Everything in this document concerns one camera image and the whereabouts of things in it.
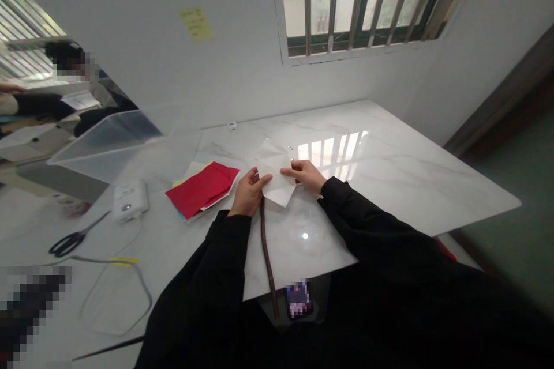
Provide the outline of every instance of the black jacket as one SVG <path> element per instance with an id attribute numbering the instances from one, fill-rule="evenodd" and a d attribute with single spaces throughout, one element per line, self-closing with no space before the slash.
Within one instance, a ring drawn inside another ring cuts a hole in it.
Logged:
<path id="1" fill-rule="evenodd" d="M 242 302 L 251 218 L 221 211 L 156 303 L 136 368 L 554 367 L 553 324 L 531 305 L 348 183 L 321 192 L 359 259 L 332 274 L 323 324 L 278 335 Z"/>

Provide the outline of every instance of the smartphone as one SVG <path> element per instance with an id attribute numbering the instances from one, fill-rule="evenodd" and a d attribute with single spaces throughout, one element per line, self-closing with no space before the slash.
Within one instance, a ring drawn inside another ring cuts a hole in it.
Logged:
<path id="1" fill-rule="evenodd" d="M 313 300 L 307 281 L 294 283 L 285 287 L 287 313 L 291 320 L 296 320 L 313 312 Z"/>

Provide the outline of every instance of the black scissors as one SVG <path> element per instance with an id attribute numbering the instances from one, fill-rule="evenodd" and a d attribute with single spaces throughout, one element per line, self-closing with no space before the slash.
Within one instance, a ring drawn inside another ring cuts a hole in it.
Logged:
<path id="1" fill-rule="evenodd" d="M 54 244 L 54 246 L 52 246 L 52 248 L 49 249 L 48 253 L 54 254 L 56 258 L 61 258 L 64 255 L 67 255 L 75 248 L 77 248 L 81 244 L 81 242 L 83 242 L 83 240 L 85 239 L 85 235 L 88 233 L 88 231 L 94 228 L 98 224 L 98 222 L 104 219 L 110 212 L 111 211 L 108 210 L 105 214 L 100 216 L 100 218 L 95 220 L 93 223 L 91 223 L 89 226 L 84 228 L 82 231 L 74 232 L 60 239 Z"/>

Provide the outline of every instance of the scissor handle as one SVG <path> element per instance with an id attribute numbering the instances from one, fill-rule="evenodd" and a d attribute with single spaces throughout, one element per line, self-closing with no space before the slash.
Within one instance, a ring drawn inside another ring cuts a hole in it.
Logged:
<path id="1" fill-rule="evenodd" d="M 80 232 L 74 232 L 57 241 L 56 244 L 49 249 L 48 253 L 54 254 L 56 258 L 61 258 L 77 248 L 84 239 L 85 235 Z"/>

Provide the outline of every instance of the plastic container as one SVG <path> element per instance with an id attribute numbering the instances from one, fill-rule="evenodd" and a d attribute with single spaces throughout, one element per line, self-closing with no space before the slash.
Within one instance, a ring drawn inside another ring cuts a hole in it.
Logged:
<path id="1" fill-rule="evenodd" d="M 140 110 L 120 112 L 104 118 L 47 164 L 111 183 L 145 144 L 163 138 Z"/>

